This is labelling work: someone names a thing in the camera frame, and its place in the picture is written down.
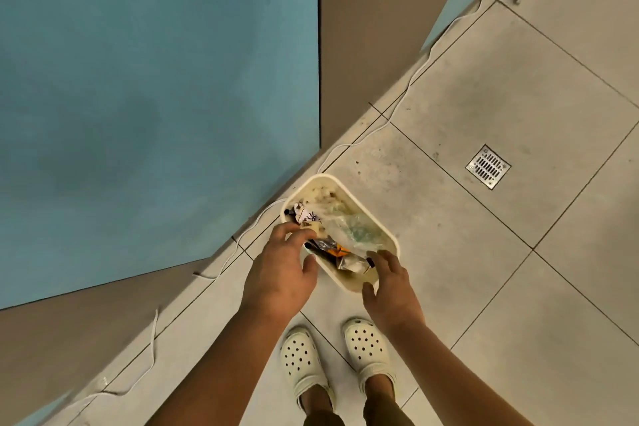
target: forearm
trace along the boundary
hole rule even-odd
[[[148,425],[237,425],[287,323],[240,309]]]
[[[388,338],[444,426],[532,426],[426,325],[405,325]]]

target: pants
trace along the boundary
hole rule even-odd
[[[366,400],[363,418],[367,426],[415,426],[393,399],[383,395]],[[306,417],[304,426],[345,426],[345,424],[335,413],[318,411]]]

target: white trash bin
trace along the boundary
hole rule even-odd
[[[302,184],[302,186],[292,194],[283,204],[282,210],[280,211],[280,219],[282,222],[289,222],[287,216],[284,214],[286,209],[291,209],[293,204],[308,198],[311,195],[314,195],[313,189],[317,188],[325,188],[331,192],[335,193],[335,196],[342,200],[346,206],[353,211],[362,212],[371,218],[373,223],[377,225],[379,230],[381,230],[382,235],[386,242],[384,243],[384,248],[395,254],[399,258],[399,243],[395,236],[393,236],[387,228],[385,228],[379,220],[375,218],[357,199],[351,194],[348,189],[342,184],[337,178],[332,175],[326,173],[318,173],[313,175],[310,179]],[[379,276],[377,275],[377,270],[375,268],[371,268],[364,274],[359,273],[351,273],[350,271],[343,271],[341,269],[337,269],[333,264],[324,259],[319,255],[315,255],[315,258],[319,265],[324,268],[324,271],[328,273],[328,275],[333,278],[333,281],[337,283],[340,288],[343,290],[352,292],[352,293],[361,293],[362,285],[364,282],[370,282],[377,289]]]

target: floor drain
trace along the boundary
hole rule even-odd
[[[473,160],[466,165],[467,171],[481,180],[489,189],[494,188],[510,168],[510,164],[488,148],[487,145],[484,145],[477,155],[473,157]]]

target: crocs shoe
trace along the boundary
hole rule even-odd
[[[370,320],[354,318],[342,325],[342,333],[362,393],[366,394],[364,386],[368,379],[384,374],[392,382],[396,394],[397,378],[390,366],[386,340],[377,327]]]
[[[321,366],[315,342],[304,327],[295,327],[288,332],[280,348],[282,368],[293,388],[295,402],[302,407],[301,397],[315,385],[322,386],[328,393],[331,406],[335,411],[335,393],[328,385],[328,379]]]

